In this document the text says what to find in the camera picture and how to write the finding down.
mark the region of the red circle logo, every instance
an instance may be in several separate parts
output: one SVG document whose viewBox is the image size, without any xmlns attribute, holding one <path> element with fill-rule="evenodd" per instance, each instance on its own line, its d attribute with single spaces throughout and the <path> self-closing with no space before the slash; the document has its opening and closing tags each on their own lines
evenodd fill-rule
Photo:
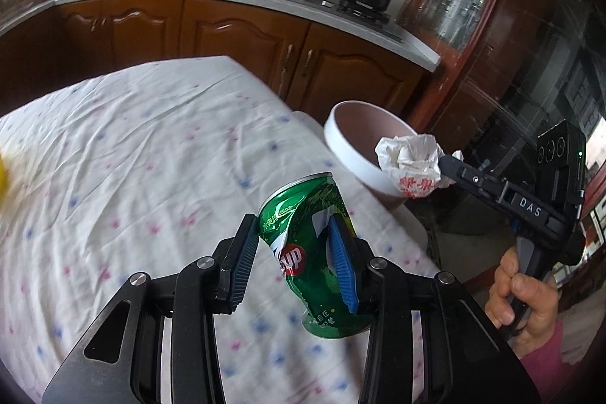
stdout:
<svg viewBox="0 0 606 404">
<path fill-rule="evenodd" d="M 284 274 L 299 276 L 305 269 L 305 251 L 299 245 L 287 245 L 280 252 L 280 267 Z"/>
</svg>

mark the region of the stove burner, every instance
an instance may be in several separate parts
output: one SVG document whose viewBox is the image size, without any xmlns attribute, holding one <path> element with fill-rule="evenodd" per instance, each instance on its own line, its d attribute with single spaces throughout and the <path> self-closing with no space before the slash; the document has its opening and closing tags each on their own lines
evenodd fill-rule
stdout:
<svg viewBox="0 0 606 404">
<path fill-rule="evenodd" d="M 369 8 L 356 0 L 339 0 L 337 11 L 351 14 L 371 24 L 383 26 L 389 22 L 389 15 Z"/>
</svg>

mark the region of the white countertop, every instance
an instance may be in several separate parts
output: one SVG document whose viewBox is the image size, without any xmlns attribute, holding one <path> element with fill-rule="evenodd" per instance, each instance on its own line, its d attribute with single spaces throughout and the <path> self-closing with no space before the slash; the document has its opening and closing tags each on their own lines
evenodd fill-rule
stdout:
<svg viewBox="0 0 606 404">
<path fill-rule="evenodd" d="M 0 36 L 6 33 L 11 28 L 19 23 L 31 18 L 35 14 L 48 9 L 51 6 L 68 4 L 71 2 L 83 0 L 48 0 L 37 6 L 32 7 L 28 11 L 11 19 L 0 28 Z M 373 28 L 366 27 L 360 23 L 353 21 L 346 15 L 338 13 L 335 9 L 326 9 L 321 6 L 312 4 L 302 0 L 224 0 L 247 4 L 250 6 L 258 6 L 267 8 L 273 11 L 280 11 L 293 16 L 298 16 L 316 23 L 322 23 L 328 27 L 336 28 L 368 42 L 374 43 L 384 49 L 387 49 L 401 57 L 407 58 L 411 62 L 433 72 L 439 62 L 440 56 L 431 50 L 426 44 L 421 42 L 416 37 L 412 36 L 406 30 L 403 30 L 396 25 L 389 27 L 389 31 L 395 33 L 401 42 L 393 40 Z"/>
</svg>

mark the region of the crushed can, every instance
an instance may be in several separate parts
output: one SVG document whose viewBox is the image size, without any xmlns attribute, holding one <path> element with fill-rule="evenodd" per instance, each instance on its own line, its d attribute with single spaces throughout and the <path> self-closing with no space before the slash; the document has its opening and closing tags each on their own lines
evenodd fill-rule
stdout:
<svg viewBox="0 0 606 404">
<path fill-rule="evenodd" d="M 332 173 L 293 181 L 273 193 L 259 210 L 259 236 L 272 249 L 290 289 L 307 310 L 303 326 L 314 335 L 340 338 L 366 330 L 367 315 L 353 315 L 343 302 L 328 243 L 328 220 L 351 219 Z"/>
</svg>

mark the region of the crumpled plastic bag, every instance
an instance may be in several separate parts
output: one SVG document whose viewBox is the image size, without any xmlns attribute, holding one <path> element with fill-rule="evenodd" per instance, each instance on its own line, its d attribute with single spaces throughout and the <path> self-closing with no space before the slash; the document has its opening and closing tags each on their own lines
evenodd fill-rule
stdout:
<svg viewBox="0 0 606 404">
<path fill-rule="evenodd" d="M 407 197 L 426 197 L 435 189 L 454 183 L 448 177 L 442 177 L 437 162 L 445 153 L 431 134 L 383 137 L 376 145 L 375 153 L 381 169 Z M 461 151 L 455 151 L 453 156 L 463 159 Z"/>
</svg>

